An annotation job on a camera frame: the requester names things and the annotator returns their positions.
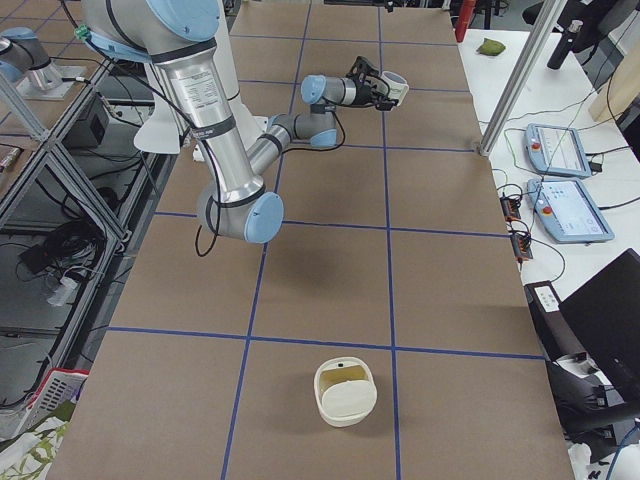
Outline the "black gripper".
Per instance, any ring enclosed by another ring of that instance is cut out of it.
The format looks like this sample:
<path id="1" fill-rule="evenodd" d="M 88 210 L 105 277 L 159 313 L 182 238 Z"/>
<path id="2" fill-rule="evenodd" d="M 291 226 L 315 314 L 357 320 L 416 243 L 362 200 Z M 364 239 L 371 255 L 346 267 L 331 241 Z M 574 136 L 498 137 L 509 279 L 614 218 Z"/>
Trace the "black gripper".
<path id="1" fill-rule="evenodd" d="M 374 106 L 378 111 L 391 111 L 397 107 L 399 101 L 397 99 L 386 96 L 379 96 L 377 85 L 368 79 L 354 81 L 356 94 L 353 100 L 354 106 L 371 107 Z"/>

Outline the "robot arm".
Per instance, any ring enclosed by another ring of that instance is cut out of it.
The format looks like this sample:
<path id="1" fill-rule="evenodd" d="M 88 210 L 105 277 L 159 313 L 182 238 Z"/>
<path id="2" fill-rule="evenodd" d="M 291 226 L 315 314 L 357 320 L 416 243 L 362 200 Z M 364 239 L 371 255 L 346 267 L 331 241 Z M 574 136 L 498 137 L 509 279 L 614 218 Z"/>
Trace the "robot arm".
<path id="1" fill-rule="evenodd" d="M 196 140 L 213 177 L 198 199 L 198 218 L 224 237 L 263 244 L 278 233 L 283 201 L 262 174 L 292 141 L 330 150 L 336 108 L 389 111 L 409 90 L 403 77 L 359 56 L 343 77 L 304 78 L 309 112 L 260 123 L 240 97 L 222 2 L 85 1 L 82 10 L 77 37 L 111 59 L 145 64 L 161 87 L 156 98 Z"/>
<path id="2" fill-rule="evenodd" d="M 28 27 L 13 27 L 1 32 L 1 73 L 12 83 L 27 77 L 41 91 L 51 90 L 61 83 L 49 54 Z"/>

